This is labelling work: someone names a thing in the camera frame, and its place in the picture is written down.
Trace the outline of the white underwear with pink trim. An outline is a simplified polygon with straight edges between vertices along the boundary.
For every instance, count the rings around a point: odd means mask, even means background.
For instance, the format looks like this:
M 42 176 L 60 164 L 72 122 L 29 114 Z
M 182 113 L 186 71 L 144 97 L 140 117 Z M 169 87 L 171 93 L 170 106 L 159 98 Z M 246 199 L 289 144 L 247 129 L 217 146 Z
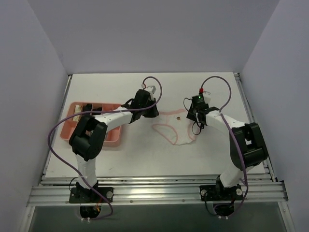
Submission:
M 187 111 L 159 112 L 152 122 L 152 128 L 172 145 L 186 145 L 196 140 L 192 132 L 193 122 L 186 118 Z

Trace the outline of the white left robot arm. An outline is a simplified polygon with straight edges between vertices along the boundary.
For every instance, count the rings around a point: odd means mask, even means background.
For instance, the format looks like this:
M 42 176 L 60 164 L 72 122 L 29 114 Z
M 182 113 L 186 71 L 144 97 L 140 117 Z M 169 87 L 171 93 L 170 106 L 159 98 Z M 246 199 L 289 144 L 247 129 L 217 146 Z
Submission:
M 96 157 L 101 152 L 105 136 L 113 129 L 130 124 L 140 119 L 159 116 L 154 98 L 155 86 L 139 89 L 133 99 L 128 100 L 111 113 L 96 116 L 82 116 L 69 139 L 73 153 L 77 159 L 80 172 L 77 188 L 81 189 L 80 197 L 87 203 L 97 198 L 98 180 L 96 177 Z

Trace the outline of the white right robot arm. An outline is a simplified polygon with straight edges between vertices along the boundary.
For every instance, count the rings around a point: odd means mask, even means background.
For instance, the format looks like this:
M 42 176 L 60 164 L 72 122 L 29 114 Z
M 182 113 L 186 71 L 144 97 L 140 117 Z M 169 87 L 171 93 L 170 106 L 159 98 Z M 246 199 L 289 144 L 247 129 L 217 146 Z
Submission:
M 268 158 L 268 150 L 257 123 L 245 123 L 224 115 L 219 108 L 209 107 L 202 94 L 191 98 L 187 118 L 198 123 L 201 129 L 212 127 L 229 137 L 229 165 L 219 175 L 220 184 L 214 188 L 219 199 L 230 196 L 231 187 Z

